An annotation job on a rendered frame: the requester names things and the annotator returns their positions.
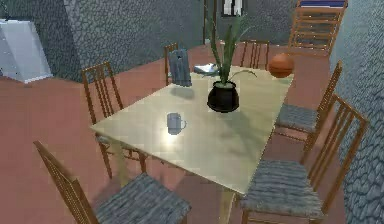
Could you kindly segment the grey mug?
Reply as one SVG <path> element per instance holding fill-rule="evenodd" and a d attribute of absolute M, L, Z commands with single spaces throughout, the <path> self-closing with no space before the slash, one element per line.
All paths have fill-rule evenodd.
<path fill-rule="evenodd" d="M 186 125 L 186 121 L 182 119 L 179 113 L 169 113 L 167 115 L 167 128 L 169 134 L 178 135 Z"/>

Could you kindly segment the wooden chair grey seat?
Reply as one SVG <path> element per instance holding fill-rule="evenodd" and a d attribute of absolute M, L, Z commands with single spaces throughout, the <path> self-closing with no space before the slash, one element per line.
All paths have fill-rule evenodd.
<path fill-rule="evenodd" d="M 342 61 L 339 60 L 335 66 L 322 100 L 316 110 L 291 104 L 283 104 L 281 107 L 275 126 L 278 128 L 287 128 L 306 134 L 306 138 L 301 139 L 292 135 L 278 133 L 281 136 L 288 137 L 297 141 L 302 141 L 304 143 L 303 155 L 300 159 L 301 164 L 303 164 L 308 158 L 309 153 L 316 143 L 320 131 L 325 123 L 326 117 L 328 115 L 328 106 L 330 104 L 342 70 Z"/>
<path fill-rule="evenodd" d="M 242 67 L 268 69 L 270 42 L 262 40 L 244 40 L 240 65 Z"/>
<path fill-rule="evenodd" d="M 325 143 L 310 169 L 296 161 L 262 160 L 259 162 L 246 194 L 239 198 L 241 224 L 282 224 L 253 218 L 253 213 L 305 218 L 308 224 L 321 224 L 340 189 L 368 127 L 368 120 L 348 102 L 334 94 L 329 109 L 339 105 Z M 352 122 L 359 127 L 325 199 L 317 193 L 331 161 Z"/>
<path fill-rule="evenodd" d="M 94 210 L 79 180 L 43 143 L 33 144 L 77 224 L 187 224 L 191 205 L 146 173 Z"/>
<path fill-rule="evenodd" d="M 87 101 L 88 111 L 90 114 L 92 124 L 96 124 L 98 119 L 95 113 L 95 103 L 98 102 L 101 106 L 102 114 L 104 118 L 113 115 L 116 111 L 113 108 L 112 100 L 117 102 L 118 108 L 122 110 L 123 102 L 120 96 L 120 92 L 117 87 L 116 80 L 112 71 L 110 62 L 104 61 L 100 64 L 93 65 L 91 67 L 81 70 L 82 83 L 84 87 L 85 97 Z M 112 87 L 107 86 L 107 79 L 110 80 Z M 97 93 L 97 100 L 92 100 L 90 84 L 95 84 Z M 110 144 L 108 139 L 98 133 L 95 133 L 96 141 L 100 147 L 103 162 L 107 171 L 107 175 L 112 179 L 113 173 L 110 165 L 109 155 L 114 155 L 114 152 L 110 150 Z M 132 148 L 127 144 L 123 144 L 122 149 L 124 150 L 124 157 L 129 160 L 137 161 L 140 164 L 142 172 L 146 172 L 146 159 L 147 156 L 141 153 L 136 148 Z"/>
<path fill-rule="evenodd" d="M 169 78 L 170 78 L 170 74 L 169 74 L 169 53 L 174 51 L 174 50 L 177 50 L 177 49 L 178 49 L 178 44 L 177 43 L 171 43 L 171 44 L 166 45 L 164 47 L 164 72 L 165 72 L 166 84 L 170 83 L 170 81 L 169 81 Z"/>

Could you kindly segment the pale yellow dining table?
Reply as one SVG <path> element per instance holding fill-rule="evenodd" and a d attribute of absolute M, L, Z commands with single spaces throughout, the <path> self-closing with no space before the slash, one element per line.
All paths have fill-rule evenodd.
<path fill-rule="evenodd" d="M 219 224 L 229 224 L 233 197 L 246 192 L 293 80 L 238 66 L 231 72 L 239 94 L 233 112 L 211 110 L 216 79 L 193 73 L 190 88 L 171 84 L 91 126 L 115 151 L 128 144 L 220 185 Z M 187 123 L 178 135 L 168 133 L 169 113 Z"/>

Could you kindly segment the house plant in black pot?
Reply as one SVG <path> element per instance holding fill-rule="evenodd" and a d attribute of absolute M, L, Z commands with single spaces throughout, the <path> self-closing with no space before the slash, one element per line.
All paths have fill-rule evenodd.
<path fill-rule="evenodd" d="M 212 18 L 205 20 L 209 31 L 210 47 L 215 58 L 217 67 L 216 74 L 220 80 L 212 84 L 212 89 L 208 94 L 207 105 L 216 112 L 229 113 L 239 107 L 239 94 L 236 90 L 236 84 L 229 77 L 232 66 L 236 44 L 240 38 L 249 30 L 242 29 L 246 16 L 237 14 L 235 20 L 227 28 L 224 37 L 224 49 L 222 56 L 219 56 L 216 38 L 216 25 Z"/>

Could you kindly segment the pale blue flat object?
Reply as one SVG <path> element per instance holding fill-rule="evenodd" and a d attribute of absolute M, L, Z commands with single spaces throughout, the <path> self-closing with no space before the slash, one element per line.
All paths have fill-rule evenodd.
<path fill-rule="evenodd" d="M 193 71 L 203 76 L 216 76 L 219 73 L 218 67 L 214 63 L 208 63 L 205 65 L 195 65 L 193 67 Z"/>

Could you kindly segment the orange basketball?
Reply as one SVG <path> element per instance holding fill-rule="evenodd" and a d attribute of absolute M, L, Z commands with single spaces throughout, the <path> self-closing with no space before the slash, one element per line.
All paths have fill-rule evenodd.
<path fill-rule="evenodd" d="M 275 55 L 268 64 L 268 70 L 276 78 L 285 78 L 294 70 L 294 60 L 287 53 Z"/>

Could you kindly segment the wooden shelf unit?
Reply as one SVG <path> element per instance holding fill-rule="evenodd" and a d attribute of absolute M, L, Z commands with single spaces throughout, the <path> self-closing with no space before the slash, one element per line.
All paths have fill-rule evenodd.
<path fill-rule="evenodd" d="M 288 52 L 328 57 L 347 7 L 348 0 L 297 0 Z"/>

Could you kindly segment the white cabinet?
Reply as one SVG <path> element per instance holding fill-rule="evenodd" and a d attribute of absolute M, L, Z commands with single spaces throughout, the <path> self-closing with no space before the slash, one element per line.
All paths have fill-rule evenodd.
<path fill-rule="evenodd" d="M 33 22 L 0 19 L 0 74 L 24 84 L 53 76 Z"/>

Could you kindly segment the dark framed wall picture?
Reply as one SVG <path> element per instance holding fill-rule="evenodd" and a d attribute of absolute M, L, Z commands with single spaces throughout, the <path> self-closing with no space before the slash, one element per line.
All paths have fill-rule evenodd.
<path fill-rule="evenodd" d="M 244 0 L 222 0 L 223 17 L 232 17 L 243 14 Z"/>

